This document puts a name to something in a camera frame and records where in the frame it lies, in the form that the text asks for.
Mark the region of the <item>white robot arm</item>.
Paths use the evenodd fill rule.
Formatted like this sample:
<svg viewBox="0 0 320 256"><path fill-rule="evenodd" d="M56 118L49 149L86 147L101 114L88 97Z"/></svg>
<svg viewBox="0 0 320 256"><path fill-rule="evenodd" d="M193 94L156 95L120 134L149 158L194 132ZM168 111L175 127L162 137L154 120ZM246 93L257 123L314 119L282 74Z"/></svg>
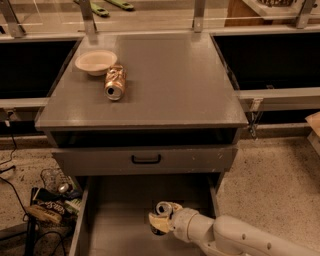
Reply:
<svg viewBox="0 0 320 256"><path fill-rule="evenodd" d="M237 218L213 219L173 202L159 202L149 222L154 233L172 232L177 239L196 244L206 256L320 256Z"/></svg>

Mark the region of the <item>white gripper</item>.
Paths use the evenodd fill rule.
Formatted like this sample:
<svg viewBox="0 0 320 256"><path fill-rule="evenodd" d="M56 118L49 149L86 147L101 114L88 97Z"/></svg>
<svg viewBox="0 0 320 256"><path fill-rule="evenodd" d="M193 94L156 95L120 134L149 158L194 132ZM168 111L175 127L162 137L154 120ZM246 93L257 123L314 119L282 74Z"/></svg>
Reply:
<svg viewBox="0 0 320 256"><path fill-rule="evenodd" d="M184 208L170 202L171 214L150 213L149 223L154 234L173 234L180 240L189 243L207 243L214 240L214 220L191 208Z"/></svg>

